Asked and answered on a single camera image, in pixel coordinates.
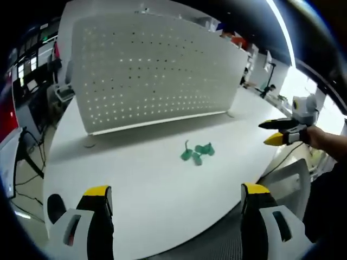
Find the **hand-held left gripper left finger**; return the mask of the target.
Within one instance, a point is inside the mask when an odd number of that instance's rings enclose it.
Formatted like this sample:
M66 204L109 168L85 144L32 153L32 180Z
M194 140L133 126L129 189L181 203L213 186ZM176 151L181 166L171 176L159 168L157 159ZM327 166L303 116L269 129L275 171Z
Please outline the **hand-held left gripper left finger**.
M113 259L112 189L88 189L75 208L67 209L58 194L47 200L52 223L47 243L49 259Z

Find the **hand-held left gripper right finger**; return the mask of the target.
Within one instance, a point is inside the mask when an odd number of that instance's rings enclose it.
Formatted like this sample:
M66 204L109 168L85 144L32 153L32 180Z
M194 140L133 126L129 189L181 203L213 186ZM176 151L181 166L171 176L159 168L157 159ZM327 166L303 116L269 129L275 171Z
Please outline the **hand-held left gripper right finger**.
M313 247L303 222L266 187L243 183L241 206L242 259L302 259Z

